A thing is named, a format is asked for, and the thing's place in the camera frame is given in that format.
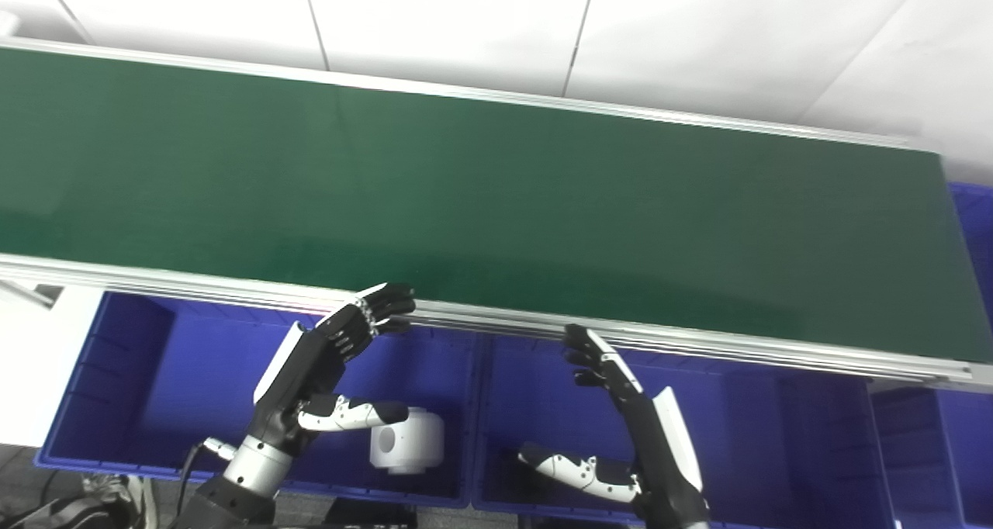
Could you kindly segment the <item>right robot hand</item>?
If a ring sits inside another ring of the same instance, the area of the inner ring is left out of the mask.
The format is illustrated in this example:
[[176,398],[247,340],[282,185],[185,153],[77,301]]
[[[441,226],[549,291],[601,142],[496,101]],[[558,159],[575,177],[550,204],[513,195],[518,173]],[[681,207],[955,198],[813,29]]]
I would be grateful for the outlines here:
[[526,443],[518,461],[582,493],[630,504],[648,528],[708,527],[702,473],[673,388],[650,396],[620,352],[584,325],[566,325],[562,344],[568,363],[578,367],[575,384],[601,387],[610,396],[635,456],[624,466]]

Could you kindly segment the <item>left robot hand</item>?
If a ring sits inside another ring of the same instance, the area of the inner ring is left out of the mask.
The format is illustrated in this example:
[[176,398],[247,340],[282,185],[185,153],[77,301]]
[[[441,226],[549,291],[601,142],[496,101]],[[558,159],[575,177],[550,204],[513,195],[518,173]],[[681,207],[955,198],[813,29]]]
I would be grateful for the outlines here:
[[294,323],[259,382],[248,447],[299,456],[321,431],[407,420],[407,405],[341,394],[336,387],[348,362],[377,336],[407,330],[415,309],[410,285],[380,284],[355,293],[310,329]]

